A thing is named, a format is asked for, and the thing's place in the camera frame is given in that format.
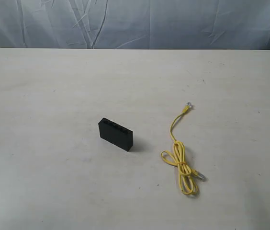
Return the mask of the grey backdrop cloth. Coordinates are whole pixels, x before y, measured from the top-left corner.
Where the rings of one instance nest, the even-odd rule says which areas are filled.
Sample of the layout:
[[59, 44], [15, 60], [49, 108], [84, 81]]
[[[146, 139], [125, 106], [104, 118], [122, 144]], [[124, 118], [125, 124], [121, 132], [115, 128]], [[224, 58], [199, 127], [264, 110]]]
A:
[[270, 49], [270, 0], [0, 0], [0, 47]]

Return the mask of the black network switch box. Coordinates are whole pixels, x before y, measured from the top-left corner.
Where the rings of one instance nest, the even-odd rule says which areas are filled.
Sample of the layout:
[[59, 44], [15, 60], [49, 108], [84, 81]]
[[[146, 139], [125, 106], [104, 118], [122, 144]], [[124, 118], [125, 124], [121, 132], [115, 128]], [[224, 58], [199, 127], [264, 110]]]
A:
[[113, 145], [129, 151], [133, 146], [133, 131], [107, 119], [103, 118], [99, 123], [100, 137]]

